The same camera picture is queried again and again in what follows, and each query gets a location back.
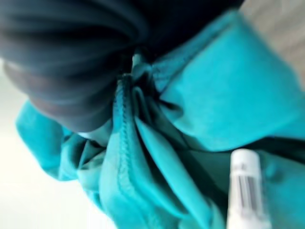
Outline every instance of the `white background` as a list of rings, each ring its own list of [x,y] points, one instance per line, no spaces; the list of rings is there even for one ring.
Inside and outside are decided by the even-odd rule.
[[[0,229],[114,229],[78,183],[39,168],[15,131],[24,101],[0,72]]]

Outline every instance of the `teal fabric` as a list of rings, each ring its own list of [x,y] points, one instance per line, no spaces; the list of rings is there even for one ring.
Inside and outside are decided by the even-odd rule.
[[[138,57],[118,79],[107,147],[25,104],[17,128],[43,170],[78,179],[120,229],[224,229],[230,153],[247,147],[273,227],[305,228],[304,94],[243,17],[226,13],[154,63]]]

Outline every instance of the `turquoise cloth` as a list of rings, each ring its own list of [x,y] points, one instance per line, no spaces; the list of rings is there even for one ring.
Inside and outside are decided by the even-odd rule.
[[[107,147],[25,104],[17,128],[43,170],[78,179],[120,229],[224,229],[230,153],[247,147],[261,158],[273,227],[305,228],[304,94],[238,12],[134,62]]]

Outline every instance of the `wooden surface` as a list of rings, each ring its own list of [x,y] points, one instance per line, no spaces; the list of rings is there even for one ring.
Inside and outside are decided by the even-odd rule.
[[[305,85],[305,0],[246,0],[241,11]]]

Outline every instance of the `barcode label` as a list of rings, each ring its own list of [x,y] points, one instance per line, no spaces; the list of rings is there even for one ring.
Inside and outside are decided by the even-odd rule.
[[[237,175],[231,177],[230,205],[245,215],[265,215],[261,180],[256,177]]]

